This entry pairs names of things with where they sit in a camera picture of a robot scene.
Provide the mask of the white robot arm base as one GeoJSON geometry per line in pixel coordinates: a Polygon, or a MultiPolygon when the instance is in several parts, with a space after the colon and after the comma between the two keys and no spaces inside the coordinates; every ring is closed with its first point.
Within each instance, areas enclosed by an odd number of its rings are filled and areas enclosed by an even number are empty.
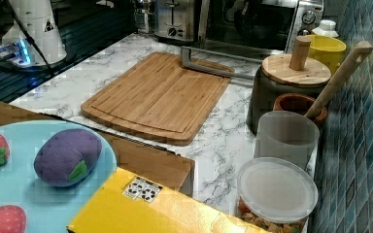
{"type": "Polygon", "coordinates": [[[76,52],[62,42],[51,0],[4,0],[13,26],[2,38],[0,58],[24,72],[57,70],[71,62],[76,52]]]}

